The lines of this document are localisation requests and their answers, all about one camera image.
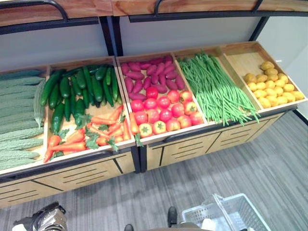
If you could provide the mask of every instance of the plastic shopping basket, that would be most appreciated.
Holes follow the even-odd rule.
[[[253,228],[255,231],[270,231],[256,208],[243,193],[223,198],[211,195],[202,205],[186,209],[182,219],[201,227],[205,218],[216,223],[216,231],[239,231]]]

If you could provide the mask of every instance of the potato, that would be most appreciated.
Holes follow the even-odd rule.
[[[278,101],[278,105],[288,103],[287,98],[285,98],[284,96],[277,97],[277,101]]]
[[[268,79],[266,75],[257,75],[256,78],[258,83],[265,82]]]
[[[256,86],[257,86],[258,90],[264,90],[266,88],[266,84],[263,83],[263,82],[262,83],[257,83]]]
[[[265,62],[263,62],[262,65],[261,65],[261,69],[262,69],[263,71],[266,71],[267,69],[271,69],[271,68],[274,68],[274,67],[275,67],[274,64],[271,63],[270,61],[265,61]]]
[[[288,103],[295,102],[295,96],[290,92],[284,92],[282,96],[287,98]]]
[[[277,93],[277,96],[282,96],[283,89],[281,87],[275,87],[274,91]]]
[[[277,98],[276,98],[275,96],[268,95],[268,96],[265,97],[265,98],[269,100],[270,105],[271,105],[272,107],[278,106],[278,100],[277,100]]]
[[[283,73],[278,73],[277,76],[278,76],[278,79],[283,80],[284,83],[288,83],[288,82],[289,82],[289,78],[288,78],[288,76],[286,76],[285,74],[283,74]]]
[[[267,98],[260,97],[259,99],[260,104],[263,108],[269,108],[271,107],[270,101]]]
[[[292,92],[294,91],[294,85],[293,84],[286,84],[284,87],[283,87],[283,91],[284,92]]]
[[[267,93],[267,95],[277,97],[277,92],[275,92],[275,91],[274,91],[273,89],[271,89],[271,88],[267,88],[267,89],[265,89],[264,91]]]
[[[254,91],[257,90],[257,85],[256,85],[255,83],[249,82],[249,83],[247,83],[247,85],[248,85],[248,87],[250,88],[250,90],[251,90],[252,92],[254,92]]]
[[[258,98],[261,98],[261,97],[266,97],[268,94],[263,90],[256,90],[254,92],[254,95],[258,99]]]
[[[302,100],[305,97],[303,93],[297,90],[292,91],[291,94],[295,96],[295,100]]]
[[[268,75],[268,80],[276,81],[278,80],[278,75]]]
[[[244,80],[245,80],[246,83],[248,83],[248,82],[256,83],[257,82],[256,76],[252,73],[247,73],[244,77]]]
[[[276,75],[278,74],[278,71],[274,68],[270,68],[270,69],[267,69],[265,72],[264,72],[265,75]]]
[[[276,86],[273,80],[266,81],[265,85],[266,85],[266,88],[272,88],[272,89],[274,89]]]
[[[283,88],[285,85],[285,82],[282,79],[278,79],[275,81],[275,84],[277,87]]]

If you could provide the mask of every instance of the tomato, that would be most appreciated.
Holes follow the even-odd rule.
[[[184,115],[184,106],[181,103],[176,103],[172,106],[171,111],[173,117],[178,118]]]
[[[192,120],[192,125],[202,124],[203,119],[200,112],[193,112],[189,116],[189,118]]]
[[[167,131],[175,131],[181,128],[179,121],[176,119],[171,119],[167,122]]]
[[[152,135],[152,127],[150,124],[140,124],[139,125],[140,137],[145,138]]]
[[[144,108],[147,110],[157,108],[156,100],[152,98],[147,99],[144,101]]]
[[[159,120],[163,121],[163,122],[167,122],[168,120],[170,120],[172,118],[172,112],[168,109],[163,109],[160,113],[159,113]]]
[[[180,94],[180,102],[182,104],[185,104],[187,102],[193,101],[193,96],[192,95],[193,94],[190,91],[188,91],[188,90],[182,91],[181,94]]]
[[[147,111],[149,123],[153,124],[159,120],[159,112],[156,109],[150,109]]]
[[[168,108],[170,106],[170,99],[167,96],[162,96],[158,98],[157,104],[160,108]]]
[[[130,103],[131,109],[133,110],[133,112],[140,112],[144,110],[144,105],[143,102],[141,100],[133,100]]]
[[[149,87],[145,94],[147,99],[152,98],[156,100],[158,97],[158,90],[155,87]]]
[[[194,102],[187,102],[184,104],[185,115],[189,116],[191,113],[197,111],[197,106]]]
[[[172,103],[177,103],[180,100],[180,94],[177,90],[171,90],[168,92],[167,97]]]
[[[192,120],[187,115],[182,115],[178,118],[178,121],[180,122],[181,128],[187,128],[192,125]]]
[[[135,113],[135,119],[137,124],[143,124],[148,122],[148,115],[146,112],[136,112]]]
[[[166,124],[163,122],[163,121],[156,121],[154,124],[153,124],[153,133],[155,135],[158,135],[158,134],[162,134],[166,132]]]

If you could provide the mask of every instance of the wooden panel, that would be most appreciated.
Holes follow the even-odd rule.
[[[50,188],[32,181],[0,186],[0,207],[8,207],[42,197],[61,193],[60,190]]]

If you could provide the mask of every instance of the shoe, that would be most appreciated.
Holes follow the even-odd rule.
[[[171,228],[172,225],[178,223],[178,212],[175,207],[170,207],[168,210],[168,227]]]
[[[134,227],[131,224],[125,226],[124,231],[134,231]]]

